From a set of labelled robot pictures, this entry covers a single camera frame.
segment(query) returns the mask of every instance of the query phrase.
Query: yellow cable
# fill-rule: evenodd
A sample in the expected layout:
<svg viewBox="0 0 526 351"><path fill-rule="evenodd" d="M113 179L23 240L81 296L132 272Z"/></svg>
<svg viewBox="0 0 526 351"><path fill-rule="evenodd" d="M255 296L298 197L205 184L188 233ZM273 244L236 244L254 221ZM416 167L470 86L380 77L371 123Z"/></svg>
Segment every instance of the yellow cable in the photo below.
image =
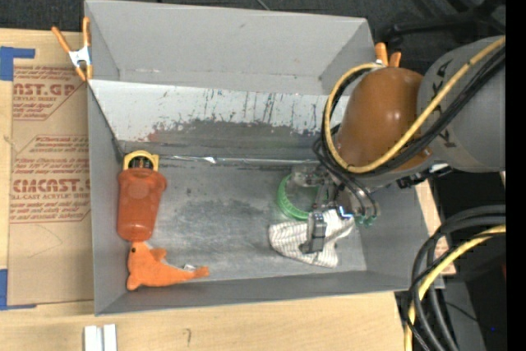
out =
<svg viewBox="0 0 526 351"><path fill-rule="evenodd" d="M504 225L497 225L496 227L493 227L491 229L487 229L485 231L482 231L479 236L472 238L471 240L468 240L467 242L464 242L460 246L458 246L450 255L448 255L439 265L436 266L435 269L433 269L427 276L423 279L422 284L420 287L418 287L418 296L422 300L424 296L426 295L427 290L429 287L433 284L436 277L453 261L455 261L459 256L462 256L465 252L468 250L474 248L478 244L485 242L489 238L491 238L491 234L496 233L505 233L506 232L506 226ZM411 307L408 311L408 318L411 321L411 324L414 323L416 317L415 307L414 303L411 303ZM413 349L413 332L411 331L411 328L409 328L409 325L407 324L405 326L405 335L404 335L404 346L406 351L412 351Z"/></svg>
<svg viewBox="0 0 526 351"><path fill-rule="evenodd" d="M327 103L325 105L325 112L324 112L324 119L325 119L325 138L327 142L327 147L329 149L330 154L333 156L333 158L336 160L336 162L343 167L344 169L347 169L350 173L366 173L368 171L372 171L376 169L377 167L380 167L383 163L391 159L395 154L399 152L400 149L411 139L411 137L417 132L417 130L420 128L420 126L426 121L426 119L429 117L431 113L435 110L436 106L440 104L440 102L444 99L444 97L450 92L451 88L459 81L459 79L464 76L468 70L474 66L477 62L481 61L483 58L485 58L489 53L491 53L493 50L499 48L505 44L505 36L499 38L498 40L494 41L490 45L486 46L484 49L482 49L479 53L475 54L465 65L463 65L452 77L447 83L444 85L444 87L438 92L436 97L433 99L432 102L429 103L429 105L426 107L426 109L418 116L417 120L414 121L413 125L405 132L405 134L399 139L399 141L390 148L384 155L382 155L379 159L373 161L372 163L368 165L363 165L361 167L353 166L345 162L345 160L338 154L338 151L335 148L335 144L332 140L332 135L330 133L330 111L332 108L332 103L335 99L336 92L340 88L340 86L347 80L349 76L351 76L353 73L358 72L362 70L363 68L370 67L370 68L378 68L380 67L376 63L367 63L361 66L353 67L349 71L347 71L339 80L336 82L335 87L330 92L330 95L327 99Z"/></svg>

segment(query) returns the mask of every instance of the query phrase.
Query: striped towel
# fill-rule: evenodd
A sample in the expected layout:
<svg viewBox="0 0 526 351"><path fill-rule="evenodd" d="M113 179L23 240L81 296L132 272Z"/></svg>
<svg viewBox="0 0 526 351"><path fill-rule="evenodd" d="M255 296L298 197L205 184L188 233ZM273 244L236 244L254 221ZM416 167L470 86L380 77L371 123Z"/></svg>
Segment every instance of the striped towel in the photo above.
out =
<svg viewBox="0 0 526 351"><path fill-rule="evenodd" d="M307 222L287 221L269 227L270 245L281 255L310 265L335 268L338 265L336 240L348 236L354 227L354 218L341 219L336 210L326 210L325 244L321 252L302 253L300 245L307 241Z"/></svg>

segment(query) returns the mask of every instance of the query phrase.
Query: orange spray bottle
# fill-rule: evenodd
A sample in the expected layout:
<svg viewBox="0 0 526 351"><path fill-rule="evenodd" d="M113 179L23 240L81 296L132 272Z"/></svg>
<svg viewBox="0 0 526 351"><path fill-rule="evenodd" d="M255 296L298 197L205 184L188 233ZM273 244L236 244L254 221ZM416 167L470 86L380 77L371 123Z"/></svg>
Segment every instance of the orange spray bottle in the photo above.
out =
<svg viewBox="0 0 526 351"><path fill-rule="evenodd" d="M124 157L118 175L117 232L129 242L148 240L155 226L166 178L159 173L159 156L144 150Z"/></svg>

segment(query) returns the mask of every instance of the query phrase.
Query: orange plush toy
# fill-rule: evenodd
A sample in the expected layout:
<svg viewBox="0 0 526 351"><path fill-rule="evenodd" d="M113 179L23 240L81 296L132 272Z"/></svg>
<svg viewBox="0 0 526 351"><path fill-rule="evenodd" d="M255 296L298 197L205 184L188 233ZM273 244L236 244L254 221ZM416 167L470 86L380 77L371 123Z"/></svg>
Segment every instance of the orange plush toy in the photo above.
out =
<svg viewBox="0 0 526 351"><path fill-rule="evenodd" d="M181 270L161 262L165 256L165 249L150 249L143 242L133 242L128 254L127 265L130 274L126 283L127 288L133 291L141 285L166 287L209 275L207 266L195 270Z"/></svg>

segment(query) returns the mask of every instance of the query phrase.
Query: blue tape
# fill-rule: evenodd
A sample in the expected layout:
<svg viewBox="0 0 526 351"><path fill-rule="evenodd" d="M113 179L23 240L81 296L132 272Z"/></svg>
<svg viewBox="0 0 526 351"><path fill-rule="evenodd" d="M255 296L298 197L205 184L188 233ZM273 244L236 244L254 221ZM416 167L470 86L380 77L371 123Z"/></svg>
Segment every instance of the blue tape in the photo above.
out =
<svg viewBox="0 0 526 351"><path fill-rule="evenodd" d="M7 269L0 269L0 312L2 310L12 310L16 308L33 308L35 305L28 304L24 306L7 305Z"/></svg>
<svg viewBox="0 0 526 351"><path fill-rule="evenodd" d="M0 269L0 310L7 306L7 269Z"/></svg>
<svg viewBox="0 0 526 351"><path fill-rule="evenodd" d="M35 58L35 49L0 47L0 81L13 80L13 62L15 58Z"/></svg>

